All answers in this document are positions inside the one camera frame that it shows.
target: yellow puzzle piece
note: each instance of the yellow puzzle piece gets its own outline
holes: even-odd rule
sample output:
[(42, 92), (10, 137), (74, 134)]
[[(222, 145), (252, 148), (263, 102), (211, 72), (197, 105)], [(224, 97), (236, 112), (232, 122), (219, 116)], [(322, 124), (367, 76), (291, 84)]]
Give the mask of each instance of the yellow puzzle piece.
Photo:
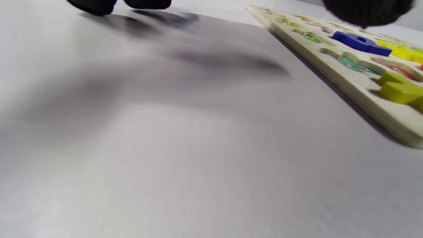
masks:
[(388, 71), (377, 80), (377, 83), (382, 86), (377, 92), (380, 97), (391, 102), (410, 105), (423, 113), (423, 88), (419, 85)]
[(423, 64), (423, 54), (418, 51), (385, 41), (378, 41), (376, 44), (390, 48), (392, 50), (392, 54), (398, 58)]

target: white table surface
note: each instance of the white table surface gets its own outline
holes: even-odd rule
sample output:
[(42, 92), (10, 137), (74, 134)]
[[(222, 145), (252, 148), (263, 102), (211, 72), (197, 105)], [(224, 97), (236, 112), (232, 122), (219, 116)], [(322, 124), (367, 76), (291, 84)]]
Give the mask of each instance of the white table surface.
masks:
[(248, 3), (174, 1), (183, 26), (1, 2), (0, 237), (422, 237), (423, 151), (363, 120)]

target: gloved hand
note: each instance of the gloved hand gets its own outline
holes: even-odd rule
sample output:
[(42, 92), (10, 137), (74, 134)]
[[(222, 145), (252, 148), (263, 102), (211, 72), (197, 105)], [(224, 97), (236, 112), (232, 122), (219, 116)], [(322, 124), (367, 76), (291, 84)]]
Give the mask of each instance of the gloved hand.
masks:
[[(96, 16), (109, 15), (117, 0), (67, 0), (74, 7)], [(125, 3), (136, 9), (166, 9), (171, 0), (124, 0)]]
[(387, 25), (413, 8), (414, 0), (323, 0), (339, 19), (366, 28)]

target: wooden board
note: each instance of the wooden board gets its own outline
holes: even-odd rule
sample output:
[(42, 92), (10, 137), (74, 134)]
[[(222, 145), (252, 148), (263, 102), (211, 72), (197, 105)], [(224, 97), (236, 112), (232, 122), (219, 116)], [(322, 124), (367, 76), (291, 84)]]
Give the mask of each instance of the wooden board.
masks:
[[(248, 11), (399, 142), (423, 149), (423, 58), (418, 58), (421, 49), (393, 37), (298, 14), (259, 6), (249, 6)], [(333, 39), (335, 33), (354, 34), (394, 51), (382, 56), (355, 50)], [(415, 57), (407, 58), (409, 52)], [(398, 91), (398, 84), (406, 85), (405, 89)]]

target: puzzle slot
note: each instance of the puzzle slot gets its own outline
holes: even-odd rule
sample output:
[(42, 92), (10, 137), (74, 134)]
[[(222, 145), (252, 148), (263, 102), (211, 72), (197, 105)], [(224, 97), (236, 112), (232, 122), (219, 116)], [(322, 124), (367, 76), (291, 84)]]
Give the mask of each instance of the puzzle slot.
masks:
[(341, 55), (337, 54), (333, 50), (329, 50), (326, 48), (320, 48), (319, 51), (323, 54), (332, 56), (336, 59), (339, 63), (343, 64), (346, 68), (365, 74), (372, 74), (372, 75), (382, 75), (384, 70), (372, 63), (361, 61), (357, 58), (356, 55), (343, 52)]
[(389, 60), (383, 60), (378, 58), (370, 58), (373, 62), (376, 62), (378, 64), (381, 64), (385, 67), (390, 68), (393, 71), (396, 71), (397, 73), (407, 77), (408, 79), (415, 81), (415, 82), (423, 82), (423, 76), (419, 73), (417, 73), (413, 68), (411, 68), (408, 65), (389, 61)]
[(301, 30), (298, 30), (298, 29), (291, 29), (291, 31), (302, 35), (304, 38), (306, 38), (307, 40), (312, 41), (314, 43), (317, 43), (317, 44), (323, 43), (323, 44), (327, 44), (327, 45), (336, 47), (336, 45), (334, 43), (331, 43), (330, 41), (326, 40), (325, 38), (319, 36), (318, 34), (316, 34), (314, 32), (310, 32), (310, 31), (304, 32), (304, 31), (301, 31)]

